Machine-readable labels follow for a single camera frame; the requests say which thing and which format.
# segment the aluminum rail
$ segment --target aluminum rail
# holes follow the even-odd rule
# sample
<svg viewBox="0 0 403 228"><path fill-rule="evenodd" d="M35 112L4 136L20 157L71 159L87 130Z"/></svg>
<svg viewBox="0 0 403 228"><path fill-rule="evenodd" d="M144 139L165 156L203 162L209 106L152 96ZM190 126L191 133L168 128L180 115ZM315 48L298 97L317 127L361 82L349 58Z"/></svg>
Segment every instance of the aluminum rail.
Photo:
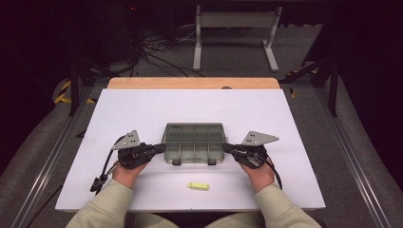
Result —
<svg viewBox="0 0 403 228"><path fill-rule="evenodd" d="M63 127L59 138L50 151L47 161L45 162L41 172L37 176L32 188L30 189L30 192L26 200L24 201L20 211L18 212L16 218L14 219L11 228L22 228L27 226L30 216L32 215L33 210L35 209L39 199L41 198L42 193L44 192L45 187L48 184L50 176L52 175L53 170L63 153L67 137L70 134L75 122L77 121L77 118L80 116L80 112L83 109L83 106L86 104L86 100L89 97L91 89L92 87L84 88L80 99L80 105L78 106L76 113L73 116L67 118L65 126Z"/></svg>
<svg viewBox="0 0 403 228"><path fill-rule="evenodd" d="M381 205L379 204L379 201L374 193L370 181L365 176L364 171L362 170L361 165L359 164L359 161L355 156L353 148L347 140L346 134L344 133L338 118L335 118L332 115L327 105L328 101L325 91L323 90L323 88L315 88L315 92L320 100L320 104L323 106L323 109L327 114L326 116L329 122L331 123L333 129L337 134L337 137L340 140L344 159L349 165L350 171L355 179L355 183L362 195L362 198L367 204L368 210L370 211L371 216L374 219L376 227L392 227L388 219L386 218Z"/></svg>

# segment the person's arm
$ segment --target person's arm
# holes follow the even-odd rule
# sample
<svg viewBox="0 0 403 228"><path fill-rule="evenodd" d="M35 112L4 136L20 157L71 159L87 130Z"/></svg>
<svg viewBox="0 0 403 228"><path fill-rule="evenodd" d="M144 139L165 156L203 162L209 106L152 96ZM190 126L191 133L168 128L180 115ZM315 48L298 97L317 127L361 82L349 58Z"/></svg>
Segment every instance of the person's arm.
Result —
<svg viewBox="0 0 403 228"><path fill-rule="evenodd" d="M278 188L274 171L269 165L257 169L243 164L240 166L257 192L255 201L264 216L266 227L320 227Z"/></svg>
<svg viewBox="0 0 403 228"><path fill-rule="evenodd" d="M77 212L67 227L124 227L125 213L133 197L132 187L145 166L128 170L118 164L109 184Z"/></svg>

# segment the metal bracket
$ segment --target metal bracket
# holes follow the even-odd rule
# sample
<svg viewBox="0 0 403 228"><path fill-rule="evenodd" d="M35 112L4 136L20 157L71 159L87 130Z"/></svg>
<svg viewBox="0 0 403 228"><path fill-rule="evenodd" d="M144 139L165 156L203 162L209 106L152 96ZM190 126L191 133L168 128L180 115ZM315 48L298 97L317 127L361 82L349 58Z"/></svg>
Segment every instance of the metal bracket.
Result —
<svg viewBox="0 0 403 228"><path fill-rule="evenodd" d="M127 148L132 148L139 146L141 144L139 135L137 134L137 130L133 130L130 133L127 133L127 135L116 142L116 144L113 145L112 149L113 150L120 150L120 149L127 149Z"/></svg>
<svg viewBox="0 0 403 228"><path fill-rule="evenodd" d="M256 131L249 131L245 139L243 139L242 145L258 146L278 140L279 138L277 136L266 135Z"/></svg>

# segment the black cable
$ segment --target black cable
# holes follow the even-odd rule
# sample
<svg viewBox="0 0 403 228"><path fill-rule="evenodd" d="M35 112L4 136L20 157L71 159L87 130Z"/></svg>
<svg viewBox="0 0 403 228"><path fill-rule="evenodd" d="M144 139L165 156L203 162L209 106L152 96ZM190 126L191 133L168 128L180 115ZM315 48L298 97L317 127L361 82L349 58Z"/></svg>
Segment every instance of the black cable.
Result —
<svg viewBox="0 0 403 228"><path fill-rule="evenodd" d="M159 59L159 60L161 60L161 61L163 61L163 62L166 62L166 63L168 63L170 66L160 66L160 65L157 65L156 63L151 62L151 61L147 58L147 56L150 56L150 57ZM205 77L205 75L202 75L202 74L200 74L199 72L197 72L197 71L195 71L195 70L193 70L193 69L191 69L191 68L184 67L184 66L175 66L175 65L173 65L173 64L171 64L171 63L169 63L169 62L167 62L166 60L164 60L164 59L162 59L162 58L160 58L160 57L157 57L157 56L155 56L155 55L148 54L148 53L146 53L145 51L144 51L144 54L142 55L142 58L143 58L143 60L145 60L148 64L150 64L150 65L152 65L152 66L155 66L155 67L158 67L158 68L159 68L160 70L162 70L163 72L168 73L168 74L171 74L171 75L174 75L174 76L177 76L177 75L175 75L175 74L173 74L173 73L171 73L171 72L168 72L168 71L162 69L161 67L174 67L174 68L180 70L180 71L183 73L183 75L185 75L186 77L189 77L189 76L188 76L186 73L184 73L184 71L183 71L182 69L190 70L190 71L192 71L192 72L194 72L194 73L196 73L196 74L198 74L198 75L200 75L200 76L202 76L202 77Z"/></svg>
<svg viewBox="0 0 403 228"><path fill-rule="evenodd" d="M116 143L118 143L118 141L120 141L122 138L124 138L125 136L121 136L115 143L114 143L114 145L116 144ZM109 163L109 160L110 160L110 157L112 156L112 153L113 153L113 149L110 149L110 151L109 151L109 154L107 155L107 159L106 159L106 161L105 161L105 164L104 164L104 169L103 169L103 171L102 171L102 174L101 174L101 176L104 176L105 174L106 174L106 168L107 168L107 164Z"/></svg>
<svg viewBox="0 0 403 228"><path fill-rule="evenodd" d="M54 198L54 196L56 196L56 194L63 188L63 185L65 184L65 180L64 179L59 187L57 187L57 189L50 195L50 197L48 198L48 200L41 206L41 208L39 208L39 210L35 213L35 215L33 215L33 217L29 220L26 228L29 228L31 226L31 224L35 221L35 219L39 216L39 214L44 210L44 208L48 205L48 203Z"/></svg>
<svg viewBox="0 0 403 228"><path fill-rule="evenodd" d="M134 71L134 65L133 65L133 67L130 69L130 75L129 75L129 77L133 77L133 71Z"/></svg>
<svg viewBox="0 0 403 228"><path fill-rule="evenodd" d="M258 156L258 158L259 158L260 160L262 160L262 161L264 161L266 164L268 164L269 167L273 170L273 172L275 172L276 179L277 179L277 181L278 181L278 187L279 187L279 189L282 190L282 183L281 183L281 178L279 177L279 173L278 173L278 171L276 170L275 166L270 163L270 162L272 162L272 159L270 159L270 157L267 157L267 158L270 160L270 162L268 162L266 159L262 158L261 156L259 156L259 155L257 155L257 156Z"/></svg>
<svg viewBox="0 0 403 228"><path fill-rule="evenodd" d="M128 71L129 71L130 69L132 69L134 66L135 66L135 64L130 64L129 66L125 66L125 67L123 67L123 68L116 69L116 70L110 70L110 71L112 71L112 72L114 72L114 73L116 73L116 74L123 74L123 73L128 72ZM104 76L103 73L99 73L99 72L91 71L91 73L93 73L95 76Z"/></svg>
<svg viewBox="0 0 403 228"><path fill-rule="evenodd" d="M239 29L245 29L245 31L244 32L237 32L237 30L239 30ZM226 31L228 31L228 32L231 32L231 33L233 33L233 34L236 34L236 35L238 35L238 36L244 36L244 35L246 35L248 32L249 32L249 28L239 28L239 29L233 29L233 28L231 28L231 29L227 29Z"/></svg>
<svg viewBox="0 0 403 228"><path fill-rule="evenodd" d="M148 49L150 49L150 50L153 50L154 52L155 52L155 51L167 52L167 51L169 51L171 48L175 47L176 45L179 45L179 44L181 44L181 43L187 41L188 38L189 38L193 33L195 33L195 30L193 30L192 32L190 32L188 35L185 35L183 38L177 38L177 39L175 39L174 42L167 41L167 40L164 39L164 38L149 39L149 40L145 40L145 39L144 39L144 41L143 41L143 43L142 43L142 46L145 47L145 48L148 48Z"/></svg>

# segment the wire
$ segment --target wire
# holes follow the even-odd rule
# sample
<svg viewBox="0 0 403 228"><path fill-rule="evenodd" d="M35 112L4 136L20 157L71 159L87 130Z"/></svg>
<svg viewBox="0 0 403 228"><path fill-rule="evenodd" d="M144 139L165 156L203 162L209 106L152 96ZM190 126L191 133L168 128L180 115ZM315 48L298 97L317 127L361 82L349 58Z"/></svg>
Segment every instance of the wire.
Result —
<svg viewBox="0 0 403 228"><path fill-rule="evenodd" d="M36 218L39 216L39 214L45 209L45 207L48 205L48 203L54 198L54 196L56 196L56 194L63 188L63 185L65 184L65 180L64 179L60 184L59 187L57 187L57 189L50 195L50 197L48 198L48 200L41 206L41 208L39 208L39 210L35 213L35 215L33 215L33 217L29 220L26 228L29 228L31 226L31 224L36 220Z"/></svg>
<svg viewBox="0 0 403 228"><path fill-rule="evenodd" d="M240 29L244 29L245 31L244 32L237 32L237 30L240 30ZM225 31L231 32L231 33L236 34L238 36L244 36L249 32L249 30L250 30L250 28L238 28L238 29L231 28L231 29L226 29Z"/></svg>
<svg viewBox="0 0 403 228"><path fill-rule="evenodd" d="M153 62L151 62L151 61L148 59L147 56L150 56L150 57L156 58L156 59L158 59L158 60L160 60L160 61L163 61L163 62L169 64L170 66L160 66L160 65L158 65L158 64L156 64L156 63L153 63ZM162 58L160 58L160 57L157 57L157 56L155 56L155 55L148 54L148 53L146 53L145 51L144 51L144 54L142 55L142 58L143 58L143 60L144 60L146 63L148 63L148 64L150 64L150 65L152 65L152 66L154 66L154 67L158 67L158 68L159 68L160 70L162 70L163 72L165 72L165 73L167 73L167 74L170 74L170 75L173 75L173 76L176 76L176 77L178 77L178 76L175 75L175 74L173 74L173 73L171 73L171 72L168 72L168 71L164 70L162 67L174 67L174 68L178 69L178 70L179 70L183 75L185 75L186 77L189 77L189 76L188 76L182 69L187 69L187 70L192 71L192 72L194 72L194 73L196 73L196 74L198 74L198 75L200 75L200 76L202 76L202 77L205 77L204 75L200 74L198 71L195 71L195 70L193 70L193 69L191 69L191 68L184 67L184 66L175 66L175 65L173 65L173 64L171 64L171 63L169 63L169 62L167 62L166 60L164 60L164 59L162 59Z"/></svg>
<svg viewBox="0 0 403 228"><path fill-rule="evenodd" d="M151 34L151 35L148 35L144 39L144 41L142 43L142 46L144 48L150 49L151 52L148 52L150 54L155 53L156 51L167 52L170 49L172 49L173 47L175 47L176 45L190 40L189 37L192 36L192 34L195 33L195 32L196 31L193 30L183 38L176 38L174 42L170 42L170 41L168 41L166 39L163 39L163 38L161 38L161 37L159 37L157 35Z"/></svg>
<svg viewBox="0 0 403 228"><path fill-rule="evenodd" d="M279 189L282 190L282 183L281 183L281 178L279 177L279 173L278 173L278 171L276 170L275 166L274 166L272 163L270 163L270 162L272 162L272 159L270 159L270 157L267 156L267 158L270 160L270 162L268 162L266 159L262 158L261 156L259 156L259 155L257 155L257 156L258 156L258 158L259 158L260 160L262 160L262 161L264 161L266 164L268 164L268 165L270 166L270 168L273 170L273 172L275 172L276 179L277 179L277 181L278 181L278 187L279 187Z"/></svg>
<svg viewBox="0 0 403 228"><path fill-rule="evenodd" d="M133 67L130 69L129 77L133 77L133 71L134 71L134 65L133 65Z"/></svg>
<svg viewBox="0 0 403 228"><path fill-rule="evenodd" d="M112 173L113 168L116 167L116 165L117 165L118 163L119 163L119 161L115 161L115 162L113 163L112 167L110 167L110 169L109 169L109 170L107 171L107 173L106 173L107 176L109 176L109 175Z"/></svg>
<svg viewBox="0 0 403 228"><path fill-rule="evenodd" d="M117 70L110 70L110 71L112 71L113 73L116 73L116 74L123 74L123 73L128 72L134 66L135 66L135 64L132 63L129 66L124 66L123 68L120 68L120 69L117 69ZM92 71L91 73L93 73L95 76L104 76L103 73L99 73L99 72Z"/></svg>
<svg viewBox="0 0 403 228"><path fill-rule="evenodd" d="M124 137L125 137L125 135L124 135L124 136L121 136L121 137L114 143L114 145L115 145L116 143L118 143L118 142L119 142L122 138L124 138ZM104 169L102 170L101 176L106 174L106 173L105 173L106 167L107 167L107 164L109 163L109 160L110 160L110 157L112 156L112 153L113 153L113 148L110 149L109 154L107 155L107 159L106 159L106 162L105 162L105 164L104 164Z"/></svg>

